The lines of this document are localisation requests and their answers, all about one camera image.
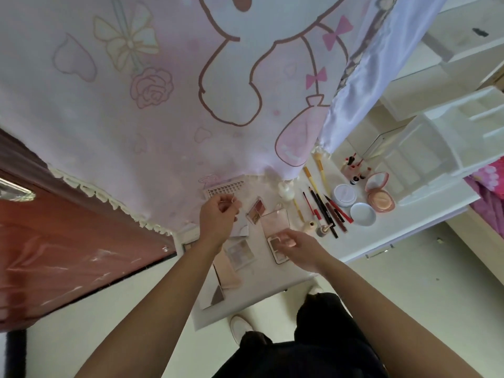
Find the brown door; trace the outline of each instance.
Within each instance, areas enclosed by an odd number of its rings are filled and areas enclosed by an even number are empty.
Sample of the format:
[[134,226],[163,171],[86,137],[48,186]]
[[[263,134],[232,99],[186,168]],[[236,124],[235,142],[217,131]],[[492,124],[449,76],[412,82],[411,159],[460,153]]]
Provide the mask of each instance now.
[[[175,252],[171,237],[132,219],[94,212],[1,170],[0,178],[0,331],[26,327]],[[31,201],[9,200],[29,192]]]

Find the makeup brush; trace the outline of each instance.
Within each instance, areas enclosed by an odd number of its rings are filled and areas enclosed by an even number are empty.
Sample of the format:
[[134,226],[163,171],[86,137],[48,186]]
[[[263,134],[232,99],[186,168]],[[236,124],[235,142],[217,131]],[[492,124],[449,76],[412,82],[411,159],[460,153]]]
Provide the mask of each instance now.
[[297,205],[296,199],[292,199],[292,201],[294,202],[294,205],[296,206],[297,214],[299,215],[299,218],[304,223],[305,220],[304,220],[303,214],[301,213],[301,210],[299,209],[299,206]]
[[315,163],[317,164],[318,171],[320,171],[320,176],[322,177],[322,184],[324,185],[325,191],[327,193],[331,193],[331,189],[327,185],[327,179],[325,178],[326,173],[324,172],[324,166],[322,165],[322,154],[314,153],[313,158],[315,159]]
[[315,182],[313,181],[313,178],[312,178],[312,174],[310,173],[310,171],[308,170],[308,167],[304,166],[303,167],[303,171],[305,172],[305,175],[306,177],[308,178],[308,180],[310,181],[310,183],[312,184],[312,187],[313,189],[315,190],[316,193],[318,193],[320,195],[320,193],[318,192],[318,188],[317,188],[317,185],[315,184]]

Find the white sneaker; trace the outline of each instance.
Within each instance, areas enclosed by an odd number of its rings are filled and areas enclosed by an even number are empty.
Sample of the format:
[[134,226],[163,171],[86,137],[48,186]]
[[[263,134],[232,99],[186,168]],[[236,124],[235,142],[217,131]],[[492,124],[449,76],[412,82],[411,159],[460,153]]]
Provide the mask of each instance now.
[[309,292],[307,294],[318,294],[318,293],[323,293],[324,290],[320,287],[320,285],[318,285],[317,283],[315,283],[315,285],[313,285]]
[[231,318],[229,326],[231,328],[231,334],[233,335],[233,338],[238,345],[240,344],[241,339],[243,338],[246,332],[254,331],[252,325],[238,315],[233,316],[233,318]]

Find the black pencil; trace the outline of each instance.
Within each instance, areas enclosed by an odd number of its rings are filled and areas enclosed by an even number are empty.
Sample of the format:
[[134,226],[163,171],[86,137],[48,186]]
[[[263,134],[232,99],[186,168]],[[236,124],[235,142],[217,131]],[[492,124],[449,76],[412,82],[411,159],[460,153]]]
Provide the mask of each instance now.
[[327,211],[327,208],[325,207],[324,203],[322,202],[322,199],[320,198],[320,196],[318,196],[318,194],[316,194],[312,188],[310,186],[308,186],[309,190],[310,190],[310,193],[312,194],[312,197],[313,199],[315,199],[315,203],[317,203],[318,207],[320,208],[322,214],[324,215],[324,218],[326,219],[325,221],[327,222],[327,224],[331,225],[332,224],[332,227],[330,228],[331,229],[331,232],[333,233],[334,237],[335,238],[338,238],[338,234],[336,233],[336,230],[334,229],[334,226],[336,225],[334,223],[334,221],[332,220],[331,218],[331,215],[329,214],[329,212]]

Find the white desk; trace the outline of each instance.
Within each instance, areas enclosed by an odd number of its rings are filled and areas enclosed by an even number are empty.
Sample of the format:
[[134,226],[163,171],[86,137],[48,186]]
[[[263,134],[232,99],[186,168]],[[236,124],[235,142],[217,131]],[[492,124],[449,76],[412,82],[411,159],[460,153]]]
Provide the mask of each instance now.
[[[310,158],[306,164],[317,184],[318,190],[323,193],[324,187],[315,162]],[[335,186],[347,182],[332,161],[323,160],[323,164],[330,185]],[[308,192],[307,186],[309,185],[309,181],[303,171],[301,171],[295,185],[298,189],[296,191],[296,200],[305,220],[308,220],[311,217],[311,212],[302,196],[301,190],[306,192],[312,207],[315,204]],[[364,183],[361,181],[356,187],[359,191],[357,201],[365,202]],[[276,203],[281,202],[280,197],[272,188],[265,186],[263,191],[258,191],[257,193],[263,198],[265,206],[268,209],[267,212],[272,211]],[[323,238],[315,237],[334,257],[347,263],[372,250],[390,244],[394,240],[399,240],[418,230],[444,221],[463,211],[466,205],[478,198],[479,196],[462,180],[454,187],[426,197],[416,203],[403,207],[396,206],[391,212],[377,214],[376,223],[370,227],[361,227],[355,223],[349,224],[345,222],[348,232],[343,233],[337,227],[338,239],[334,238],[331,233]],[[285,204],[285,206],[288,210],[291,228],[300,229],[302,223],[293,203]],[[197,237],[198,228],[177,236],[178,240],[182,243],[192,241]],[[229,241],[237,242],[239,240],[241,238]],[[256,302],[311,279],[314,276],[314,274],[305,272],[295,266],[291,261],[280,265],[276,264],[268,243],[264,238],[260,224],[249,224],[248,243],[257,260],[238,271],[238,274],[243,279],[243,285],[238,289],[224,290],[224,301],[204,310],[200,310],[198,303],[196,303],[192,309],[192,319],[196,330],[242,311]],[[176,246],[177,253],[181,255],[182,249],[180,243]]]

